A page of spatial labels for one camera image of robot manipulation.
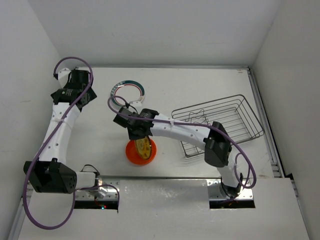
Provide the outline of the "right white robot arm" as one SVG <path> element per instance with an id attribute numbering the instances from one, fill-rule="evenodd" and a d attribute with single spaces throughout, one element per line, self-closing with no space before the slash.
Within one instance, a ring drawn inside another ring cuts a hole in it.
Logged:
<path id="1" fill-rule="evenodd" d="M 231 157 L 232 144 L 224 127 L 219 122 L 201 126 L 199 123 L 175 120 L 155 110 L 144 108 L 138 114 L 122 107 L 113 121 L 126 128 L 130 140 L 145 137 L 166 137 L 193 145 L 204 151 L 204 161 L 216 167 L 221 176 L 221 188 L 230 198 L 237 197 L 241 190 Z"/>

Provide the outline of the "yellow brown plate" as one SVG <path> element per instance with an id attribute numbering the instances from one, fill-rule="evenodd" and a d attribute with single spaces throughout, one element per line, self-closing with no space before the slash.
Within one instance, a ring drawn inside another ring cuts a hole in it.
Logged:
<path id="1" fill-rule="evenodd" d="M 152 144 L 148 136 L 134 140 L 137 154 L 144 160 L 148 160 L 152 155 Z"/>

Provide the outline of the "dark green rimmed plate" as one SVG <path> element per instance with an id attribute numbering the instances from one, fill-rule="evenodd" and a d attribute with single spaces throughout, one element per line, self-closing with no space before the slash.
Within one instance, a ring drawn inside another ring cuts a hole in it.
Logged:
<path id="1" fill-rule="evenodd" d="M 115 84 L 110 91 L 110 96 L 119 96 L 127 102 L 143 102 L 146 91 L 143 85 L 134 80 L 123 80 Z"/>

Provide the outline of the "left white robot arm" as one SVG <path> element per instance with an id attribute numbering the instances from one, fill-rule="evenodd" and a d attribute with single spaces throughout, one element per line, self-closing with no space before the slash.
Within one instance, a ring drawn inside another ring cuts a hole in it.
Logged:
<path id="1" fill-rule="evenodd" d="M 40 153 L 29 182 L 38 193 L 71 194 L 78 189 L 92 188 L 97 184 L 98 172 L 74 171 L 67 166 L 67 148 L 73 126 L 82 109 L 97 96 L 91 87 L 74 102 L 88 87 L 90 72 L 71 70 L 67 80 L 61 80 L 62 88 L 51 94 L 52 117 L 44 138 L 44 150 Z"/>

